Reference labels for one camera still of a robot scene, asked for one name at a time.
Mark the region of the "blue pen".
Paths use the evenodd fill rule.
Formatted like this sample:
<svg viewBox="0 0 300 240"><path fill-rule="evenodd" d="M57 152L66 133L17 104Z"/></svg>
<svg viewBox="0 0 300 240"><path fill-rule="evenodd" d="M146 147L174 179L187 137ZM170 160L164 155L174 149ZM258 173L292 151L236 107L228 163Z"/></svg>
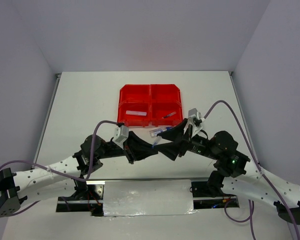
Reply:
<svg viewBox="0 0 300 240"><path fill-rule="evenodd" d="M154 148L156 145L158 145L161 140L162 140L162 137L157 136L152 144L152 148Z"/></svg>
<svg viewBox="0 0 300 240"><path fill-rule="evenodd" d="M169 118L169 117L172 117L172 116L174 116L174 115L176 115L176 114L177 114L177 112L176 112L176 111L174 111L174 112L171 112L171 113L169 113L169 114L167 114L167 115L163 116L163 117L162 117L162 119L167 119L167 118Z"/></svg>

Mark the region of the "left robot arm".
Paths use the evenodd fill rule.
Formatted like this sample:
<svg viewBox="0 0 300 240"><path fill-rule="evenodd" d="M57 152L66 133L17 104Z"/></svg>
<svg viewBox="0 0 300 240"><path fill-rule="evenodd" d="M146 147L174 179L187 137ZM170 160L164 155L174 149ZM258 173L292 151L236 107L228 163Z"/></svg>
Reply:
<svg viewBox="0 0 300 240"><path fill-rule="evenodd" d="M12 171L14 161L0 166L0 218L21 214L36 203L54 197L87 196L87 181L100 169L102 159L126 157L130 164L158 154L158 151L134 132L105 141L98 135L88 136L80 150L56 163L43 166L28 162L32 169Z"/></svg>

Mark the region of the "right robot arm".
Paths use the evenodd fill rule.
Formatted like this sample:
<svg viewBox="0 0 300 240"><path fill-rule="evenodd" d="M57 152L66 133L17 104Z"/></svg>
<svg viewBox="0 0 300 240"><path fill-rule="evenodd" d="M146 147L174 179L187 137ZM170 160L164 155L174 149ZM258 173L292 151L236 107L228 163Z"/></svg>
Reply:
<svg viewBox="0 0 300 240"><path fill-rule="evenodd" d="M237 150L238 143L227 131L210 139L193 134L186 120L158 133L153 147L171 160L187 152L214 160L206 188L213 196L237 195L274 208L288 223L300 225L300 185L286 181L256 164Z"/></svg>

